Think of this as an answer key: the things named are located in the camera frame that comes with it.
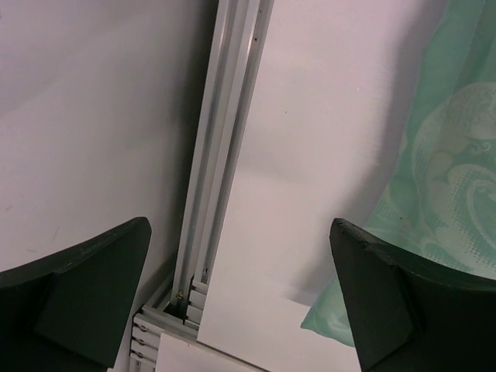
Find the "light blue pillowcase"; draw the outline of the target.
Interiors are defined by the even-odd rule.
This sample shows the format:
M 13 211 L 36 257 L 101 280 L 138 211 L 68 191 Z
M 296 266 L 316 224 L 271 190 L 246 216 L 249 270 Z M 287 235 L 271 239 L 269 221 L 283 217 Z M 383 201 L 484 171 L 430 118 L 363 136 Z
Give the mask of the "light blue pillowcase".
M 425 1 L 398 49 L 398 159 L 365 228 L 453 269 L 495 276 L 495 3 Z

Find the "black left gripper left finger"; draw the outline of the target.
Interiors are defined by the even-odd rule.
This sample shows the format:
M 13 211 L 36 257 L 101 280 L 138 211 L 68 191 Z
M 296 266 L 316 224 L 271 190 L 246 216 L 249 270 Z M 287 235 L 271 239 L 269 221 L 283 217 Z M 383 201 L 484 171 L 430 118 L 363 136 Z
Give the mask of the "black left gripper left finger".
M 136 217 L 1 273 L 3 371 L 114 367 L 150 245 Z

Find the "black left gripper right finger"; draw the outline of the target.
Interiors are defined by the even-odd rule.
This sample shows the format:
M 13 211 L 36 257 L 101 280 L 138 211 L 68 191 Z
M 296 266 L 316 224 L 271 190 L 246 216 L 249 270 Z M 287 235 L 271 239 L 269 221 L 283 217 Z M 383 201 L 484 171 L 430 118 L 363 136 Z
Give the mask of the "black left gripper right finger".
M 495 282 L 334 219 L 330 246 L 363 371 L 493 371 Z

